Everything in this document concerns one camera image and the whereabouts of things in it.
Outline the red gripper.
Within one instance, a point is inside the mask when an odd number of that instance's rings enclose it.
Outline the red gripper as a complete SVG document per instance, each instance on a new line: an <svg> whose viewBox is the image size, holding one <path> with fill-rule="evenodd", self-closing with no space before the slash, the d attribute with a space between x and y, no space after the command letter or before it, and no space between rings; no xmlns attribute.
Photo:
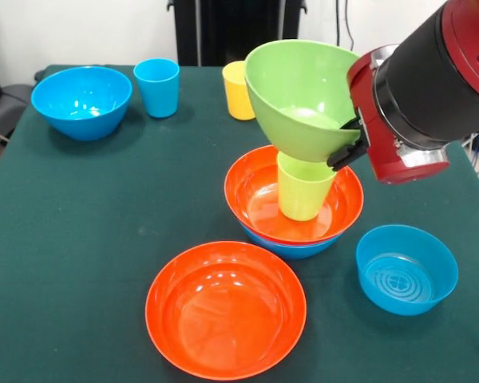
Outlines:
<svg viewBox="0 0 479 383"><path fill-rule="evenodd" d="M403 184L434 176L449 166L446 144L415 130L399 110L388 86L390 56L385 45L360 57L348 70L350 98L357 117L343 131L361 130L361 138L332 153L327 166L339 171L368 155L375 177L385 184Z"/></svg>

